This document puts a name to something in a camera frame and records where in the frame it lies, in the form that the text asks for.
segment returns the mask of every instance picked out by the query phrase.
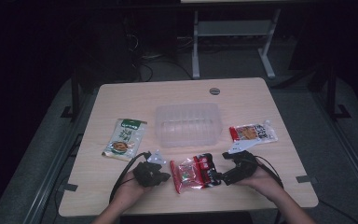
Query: table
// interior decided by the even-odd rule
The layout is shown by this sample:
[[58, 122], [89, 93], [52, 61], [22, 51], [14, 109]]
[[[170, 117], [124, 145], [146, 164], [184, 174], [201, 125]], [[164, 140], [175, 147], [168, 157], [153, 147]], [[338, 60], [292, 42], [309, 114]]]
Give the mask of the table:
[[[210, 88], [218, 88], [220, 94], [210, 94]], [[223, 131], [217, 144], [203, 147], [162, 148], [154, 132], [156, 107], [188, 103], [218, 104]], [[202, 153], [211, 153], [216, 170], [222, 173], [234, 167], [232, 161], [224, 160], [221, 155], [232, 144], [228, 127], [259, 123], [269, 119], [278, 135], [278, 142], [257, 145], [249, 151], [272, 163], [281, 176], [285, 189], [300, 206], [313, 207], [318, 203], [311, 183], [298, 183], [296, 180], [297, 176], [306, 175], [306, 172], [264, 79], [234, 78], [108, 84], [101, 86], [92, 109], [68, 180], [69, 184], [77, 185], [77, 189], [65, 191], [59, 209], [62, 216], [95, 216], [108, 205], [110, 192], [127, 163], [105, 158], [101, 154], [110, 140], [116, 120], [122, 118], [148, 122], [138, 153], [159, 149], [166, 160], [175, 161], [182, 161]], [[192, 189], [178, 194], [170, 179], [155, 187], [125, 214], [239, 211], [274, 207], [272, 202], [248, 187], [226, 186], [222, 182], [222, 185], [211, 189]]]

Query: food packet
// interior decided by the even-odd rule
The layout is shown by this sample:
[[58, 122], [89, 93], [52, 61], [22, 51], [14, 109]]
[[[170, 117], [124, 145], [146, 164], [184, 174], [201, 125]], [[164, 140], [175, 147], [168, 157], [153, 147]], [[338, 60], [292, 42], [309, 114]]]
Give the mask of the food packet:
[[170, 166], [173, 183], [179, 194], [188, 189], [206, 189], [221, 184], [221, 180], [213, 178], [216, 169], [210, 153], [187, 158], [179, 163], [171, 161]]
[[137, 119], [118, 119], [103, 156], [130, 161], [136, 156], [147, 122]]
[[259, 139], [260, 143], [278, 141], [278, 137], [272, 129], [269, 120], [264, 121], [263, 124], [246, 124], [229, 127], [229, 132], [234, 142], [253, 139]]

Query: dark background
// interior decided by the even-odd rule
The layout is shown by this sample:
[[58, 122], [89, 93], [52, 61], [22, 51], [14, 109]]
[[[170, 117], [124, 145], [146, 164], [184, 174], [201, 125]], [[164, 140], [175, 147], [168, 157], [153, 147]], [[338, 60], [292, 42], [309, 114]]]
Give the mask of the dark background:
[[[93, 1], [92, 4], [103, 6], [104, 3]], [[98, 24], [109, 23], [106, 18], [101, 19], [100, 13], [98, 16], [81, 16], [82, 20], [78, 20], [78, 12], [69, 13], [64, 9], [68, 6], [78, 6], [78, 2], [66, 1], [59, 5], [55, 1], [0, 1], [0, 197], [61, 85], [70, 78], [74, 67], [95, 63], [84, 55], [80, 58], [74, 56], [79, 48], [68, 36], [68, 26], [73, 21], [80, 22], [77, 25], [85, 29], [83, 34], [86, 36], [77, 35], [78, 38], [87, 38], [87, 34], [92, 32], [98, 36], [109, 35], [95, 29], [97, 26], [91, 25], [91, 29], [83, 26], [87, 22], [90, 24], [90, 20], [84, 21], [85, 18]], [[225, 15], [221, 11], [205, 15], [216, 14]], [[157, 16], [139, 11], [133, 27], [138, 29], [146, 44], [174, 54], [176, 35], [191, 33], [191, 16], [188, 11], [173, 15], [159, 13]], [[111, 29], [120, 29], [118, 18], [111, 21]], [[156, 38], [158, 31], [163, 36], [160, 39]], [[124, 32], [120, 29], [116, 35], [124, 35]], [[338, 76], [352, 85], [358, 96], [358, 3], [289, 7], [282, 11], [275, 37], [285, 39], [291, 35], [300, 41], [293, 68], [307, 69], [314, 63], [328, 61], [335, 66]], [[116, 38], [121, 44], [109, 48], [128, 56], [126, 46], [121, 46], [125, 44], [125, 37], [120, 39], [117, 35]], [[90, 50], [107, 44], [104, 39], [98, 41], [89, 46]], [[121, 60], [130, 63], [131, 59]], [[131, 78], [111, 77], [107, 82], [132, 81], [136, 74], [128, 71]], [[101, 84], [98, 81], [102, 79], [83, 78], [85, 83], [93, 81], [93, 86]]]

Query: plastic tray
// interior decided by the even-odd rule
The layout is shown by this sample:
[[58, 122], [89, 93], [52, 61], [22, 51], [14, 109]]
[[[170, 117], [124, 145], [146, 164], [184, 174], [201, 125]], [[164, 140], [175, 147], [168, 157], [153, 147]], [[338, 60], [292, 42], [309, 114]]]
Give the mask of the plastic tray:
[[156, 135], [162, 147], [214, 145], [221, 132], [217, 104], [161, 105], [156, 110]]

